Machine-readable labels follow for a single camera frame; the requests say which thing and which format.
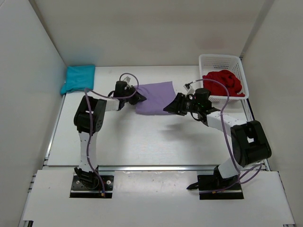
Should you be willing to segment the purple t shirt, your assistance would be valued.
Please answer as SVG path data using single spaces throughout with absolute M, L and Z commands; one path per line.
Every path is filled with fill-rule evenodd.
M 170 115 L 163 109 L 176 97 L 172 81 L 139 85 L 138 92 L 146 97 L 135 105 L 135 112 L 141 115 Z

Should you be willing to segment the red t shirt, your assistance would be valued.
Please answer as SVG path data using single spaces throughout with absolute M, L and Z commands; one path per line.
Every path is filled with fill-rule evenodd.
M 244 97 L 244 93 L 241 92 L 242 85 L 240 80 L 230 71 L 212 71 L 207 75 L 202 76 L 203 79 L 208 79 L 203 81 L 203 87 L 208 89 L 213 96 L 227 96 L 226 90 L 218 83 L 213 82 L 213 80 L 224 85 L 232 97 Z

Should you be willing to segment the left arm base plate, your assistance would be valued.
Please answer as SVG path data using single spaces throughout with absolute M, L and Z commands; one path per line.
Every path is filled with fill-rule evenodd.
M 114 176 L 101 175 L 104 191 L 98 177 L 94 177 L 92 184 L 83 184 L 75 173 L 71 183 L 70 198 L 92 198 L 92 199 L 111 199 L 113 196 Z

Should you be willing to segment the teal t shirt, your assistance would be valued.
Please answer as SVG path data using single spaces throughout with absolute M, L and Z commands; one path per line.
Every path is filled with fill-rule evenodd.
M 84 89 L 94 88 L 95 65 L 68 66 L 65 83 L 60 94 L 84 91 Z

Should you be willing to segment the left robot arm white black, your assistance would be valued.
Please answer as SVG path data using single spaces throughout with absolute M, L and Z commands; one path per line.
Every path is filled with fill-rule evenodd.
M 120 111 L 126 103 L 136 105 L 147 98 L 138 88 L 129 85 L 127 81 L 117 81 L 113 96 L 102 96 L 100 99 L 88 95 L 89 89 L 84 89 L 84 96 L 74 116 L 74 125 L 80 138 L 80 164 L 74 168 L 79 181 L 89 190 L 99 190 L 105 193 L 105 183 L 98 172 L 97 136 L 101 130 L 106 112 Z

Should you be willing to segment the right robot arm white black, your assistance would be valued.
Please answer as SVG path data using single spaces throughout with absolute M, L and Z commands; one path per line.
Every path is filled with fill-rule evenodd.
M 164 107 L 170 114 L 185 116 L 197 114 L 195 121 L 221 131 L 227 141 L 229 159 L 214 168 L 213 174 L 198 185 L 190 185 L 189 190 L 198 188 L 203 194 L 221 193 L 233 186 L 243 184 L 242 178 L 248 174 L 244 169 L 251 166 L 261 169 L 259 161 L 271 157 L 272 151 L 259 121 L 241 121 L 213 107 L 210 101 L 211 92 L 199 88 L 192 94 L 178 93 L 175 99 Z

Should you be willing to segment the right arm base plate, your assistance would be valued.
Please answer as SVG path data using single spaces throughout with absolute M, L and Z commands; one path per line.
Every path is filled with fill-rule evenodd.
M 215 175 L 198 175 L 200 200 L 243 200 L 242 187 L 238 177 L 219 179 Z

